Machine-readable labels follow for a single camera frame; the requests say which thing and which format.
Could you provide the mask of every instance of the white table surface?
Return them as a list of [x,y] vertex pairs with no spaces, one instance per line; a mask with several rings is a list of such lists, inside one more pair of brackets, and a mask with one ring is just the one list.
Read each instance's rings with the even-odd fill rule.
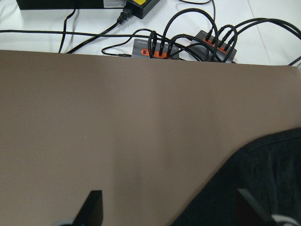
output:
[[[286,20],[301,29],[301,1],[299,0],[215,0],[216,24],[236,25],[255,17],[268,17]],[[115,28],[112,34],[131,34],[140,28],[149,28],[163,33],[168,20],[185,8],[201,8],[213,16],[212,4],[192,5],[178,0],[161,0],[143,19],[132,17]],[[72,10],[24,10],[20,11],[15,0],[0,0],[0,30],[56,30],[63,29],[63,21]],[[81,9],[68,20],[67,30],[99,33],[115,23],[121,9]],[[176,19],[167,34],[196,35],[200,30],[210,30],[209,21],[200,14],[188,13]],[[62,52],[70,50],[87,37],[66,36]],[[101,49],[125,38],[101,38],[78,50],[77,54],[102,55]],[[1,33],[0,49],[57,52],[61,35]],[[188,45],[189,41],[181,40]],[[112,53],[132,53],[133,41]],[[276,25],[266,23],[243,32],[236,45],[235,61],[242,64],[287,65],[301,55],[301,41]],[[183,53],[181,57],[192,59]]]

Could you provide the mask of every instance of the sticker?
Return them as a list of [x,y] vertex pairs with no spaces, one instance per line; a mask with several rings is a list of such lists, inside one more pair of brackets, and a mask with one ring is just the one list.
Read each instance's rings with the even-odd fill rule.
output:
[[127,0],[103,0],[104,8],[123,8]]
[[134,2],[136,2],[139,5],[142,5],[143,3],[146,2],[146,0],[133,0]]

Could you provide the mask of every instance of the power cord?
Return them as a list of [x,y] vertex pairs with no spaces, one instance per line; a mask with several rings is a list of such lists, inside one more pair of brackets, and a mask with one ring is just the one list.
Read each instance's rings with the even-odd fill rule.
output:
[[95,34],[86,32],[62,32],[62,31],[36,31],[36,30],[0,30],[0,33],[27,33],[27,34],[70,34],[70,35],[82,35],[90,37],[109,37],[109,38],[148,38],[146,35],[132,35],[132,34]]
[[[120,16],[117,18],[117,22],[115,24],[113,24],[111,27],[109,27],[107,30],[99,33],[99,35],[107,34],[108,32],[112,31],[118,25],[123,24],[124,21],[126,21],[128,18],[130,18],[132,16],[133,16],[133,10],[131,8],[124,8],[123,11],[120,13]],[[76,47],[74,47],[73,49],[69,50],[67,53],[74,53],[78,49],[93,42],[94,40],[98,39],[99,37],[93,37],[88,40],[85,40],[81,44],[79,44]]]
[[[293,24],[291,24],[291,23],[289,23],[289,22],[287,22],[287,21],[279,20],[279,19],[273,19],[273,18],[272,18],[272,19],[269,19],[269,18],[254,18],[254,19],[250,19],[250,20],[243,21],[243,22],[237,24],[237,25],[235,26],[235,28],[239,28],[239,27],[241,27],[241,26],[243,26],[243,25],[246,25],[246,24],[248,24],[248,23],[251,23],[251,24],[249,24],[249,25],[245,26],[244,28],[242,28],[239,32],[237,32],[237,35],[241,34],[243,31],[247,30],[248,28],[251,28],[251,27],[253,27],[253,26],[255,26],[255,25],[258,25],[258,24],[261,24],[261,23],[266,23],[266,22],[273,23],[273,24],[275,24],[275,25],[278,25],[278,26],[280,26],[280,27],[286,29],[287,31],[289,31],[290,33],[292,33],[292,34],[295,35],[298,39],[301,40],[301,31],[300,31],[296,26],[294,26]],[[233,30],[229,31],[229,32],[224,36],[224,38],[222,39],[222,41],[221,41],[221,42],[219,43],[219,45],[218,45],[219,47],[222,46],[222,44],[223,44],[223,43],[226,41],[226,39],[230,36],[230,34],[231,34],[232,31],[233,31]],[[229,48],[229,46],[231,45],[231,43],[234,42],[234,39],[235,39],[234,37],[232,37],[232,38],[230,39],[230,41],[228,42],[228,44],[226,45],[226,47],[225,47],[225,49],[224,49],[225,51],[228,50],[228,48]],[[292,62],[289,64],[289,66],[294,65],[295,63],[297,63],[297,62],[300,61],[300,60],[301,60],[301,57],[295,59],[294,61],[292,61]]]
[[195,4],[195,5],[205,5],[208,4],[209,2],[211,2],[211,0],[207,1],[207,2],[192,2],[192,1],[185,1],[185,0],[178,0],[180,2],[184,2],[184,3],[189,3],[189,4]]
[[[135,31],[135,32],[133,33],[133,35],[137,34],[138,32],[142,32],[142,31],[151,32],[150,29],[142,28],[142,29],[139,29],[139,30]],[[130,42],[132,38],[133,38],[133,37],[130,37],[128,40],[126,40],[126,41],[123,42],[123,43],[105,47],[105,48],[103,48],[103,49],[101,50],[101,52],[102,52],[104,55],[108,55],[108,56],[131,57],[132,55],[130,55],[130,54],[124,54],[124,53],[119,53],[119,54],[115,54],[115,53],[107,53],[106,50],[111,49],[111,48],[114,48],[114,47],[118,47],[118,46],[123,46],[123,45],[127,44],[128,42]]]
[[[76,9],[74,9],[73,12],[70,13],[70,14],[66,17],[66,19],[65,19],[65,21],[64,21],[64,27],[63,27],[63,31],[64,31],[64,32],[67,30],[67,20],[70,19],[70,18],[74,15],[75,11],[76,11]],[[60,49],[58,50],[59,53],[62,51],[62,48],[63,48],[63,45],[64,45],[64,41],[65,41],[65,36],[66,36],[66,34],[63,34],[63,36],[62,36]]]
[[[197,37],[194,37],[194,36],[191,36],[191,35],[187,35],[187,34],[178,34],[176,36],[174,36],[171,40],[170,40],[170,44],[168,46],[168,52],[167,52],[167,57],[170,58],[170,53],[171,53],[171,50],[173,48],[173,45],[175,44],[175,41],[177,39],[180,39],[180,38],[186,38],[188,40],[195,40],[199,43],[199,45],[201,46],[204,46],[206,49],[207,49],[207,57],[206,59],[202,59],[202,58],[199,58],[201,61],[208,61],[209,59],[209,52],[211,52],[213,55],[214,55],[214,49],[212,50],[209,46],[208,43],[204,42],[203,40],[197,38]],[[218,60],[218,62],[222,62],[222,60],[218,57],[218,55],[214,55],[214,57]]]
[[[191,45],[189,45],[189,46],[186,46],[185,48],[186,48],[187,50],[190,50],[190,48],[191,48],[191,47],[194,47],[194,46],[204,46],[204,43],[201,43],[201,42],[194,43],[194,44],[191,44]],[[174,52],[173,54],[170,54],[169,56],[165,57],[164,59],[172,58],[173,56],[175,56],[175,55],[177,55],[177,54],[179,54],[179,53],[181,53],[181,52],[183,52],[183,51],[186,51],[185,48],[180,48],[180,50]],[[196,60],[197,60],[197,61],[205,61],[205,60],[202,59],[202,58],[197,58]]]
[[[164,49],[164,46],[165,46],[165,41],[166,41],[166,34],[167,34],[167,31],[170,27],[170,25],[172,24],[172,22],[177,18],[179,17],[180,15],[182,14],[185,14],[185,13],[189,13],[189,12],[198,12],[200,14],[203,14],[205,17],[207,17],[207,19],[210,21],[210,23],[212,24],[212,27],[213,27],[213,30],[214,30],[214,33],[215,33],[215,36],[218,35],[218,30],[217,30],[217,26],[214,22],[214,20],[212,19],[212,17],[205,11],[201,10],[201,9],[198,9],[198,8],[188,8],[188,9],[184,9],[178,13],[176,13],[170,20],[169,22],[167,23],[166,27],[165,27],[165,30],[163,32],[163,36],[162,36],[162,41],[161,41],[161,44],[160,44],[160,50],[159,50],[159,56],[162,55],[163,53],[163,49]],[[216,55],[216,51],[217,51],[217,45],[214,46],[214,52],[212,54],[212,57],[210,59],[210,61],[213,61],[214,58],[217,58],[217,55]]]
[[[214,3],[214,0],[211,0],[211,2],[212,2],[212,5],[213,5],[213,21],[215,22],[215,3]],[[207,34],[207,36],[206,36],[206,38],[205,38],[206,41],[209,40],[209,38],[210,38],[211,35],[212,35],[212,32],[213,32],[213,27],[212,27],[211,30],[208,32],[208,34]]]

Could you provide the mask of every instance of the black device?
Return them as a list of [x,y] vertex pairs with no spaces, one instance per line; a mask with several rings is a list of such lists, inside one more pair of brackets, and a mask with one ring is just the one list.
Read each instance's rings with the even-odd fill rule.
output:
[[127,0],[16,0],[25,9],[123,8]]
[[21,10],[27,9],[93,9],[124,8],[133,10],[133,15],[142,19],[159,0],[16,0]]
[[102,191],[91,191],[71,225],[61,226],[101,226],[103,223]]

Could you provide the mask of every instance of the black fabric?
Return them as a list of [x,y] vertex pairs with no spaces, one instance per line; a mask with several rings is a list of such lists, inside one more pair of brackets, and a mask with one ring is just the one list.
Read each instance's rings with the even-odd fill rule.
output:
[[301,128],[259,138],[234,153],[172,226],[235,226],[235,191],[270,214],[301,222]]

